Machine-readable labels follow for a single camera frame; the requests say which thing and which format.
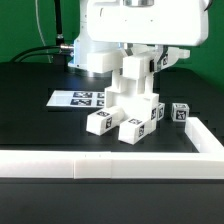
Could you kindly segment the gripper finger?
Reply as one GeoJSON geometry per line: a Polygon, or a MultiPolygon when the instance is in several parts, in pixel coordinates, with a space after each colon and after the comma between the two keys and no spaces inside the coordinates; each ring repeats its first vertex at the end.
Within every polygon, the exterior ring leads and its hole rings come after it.
{"type": "Polygon", "coordinates": [[[133,44],[132,43],[122,43],[120,45],[120,49],[121,49],[123,57],[130,57],[130,56],[135,55],[135,53],[133,51],[133,44]]]}
{"type": "Polygon", "coordinates": [[[166,45],[156,45],[154,47],[153,59],[149,62],[149,69],[151,72],[158,72],[162,69],[162,59],[166,56],[168,47],[166,45]]]}

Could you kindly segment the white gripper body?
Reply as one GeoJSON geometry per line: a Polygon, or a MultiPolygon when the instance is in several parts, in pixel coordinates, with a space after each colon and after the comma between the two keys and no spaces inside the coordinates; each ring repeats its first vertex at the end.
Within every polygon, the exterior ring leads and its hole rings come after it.
{"type": "Polygon", "coordinates": [[[209,0],[152,0],[126,6],[121,0],[89,0],[87,32],[95,41],[197,46],[209,33],[209,0]]]}

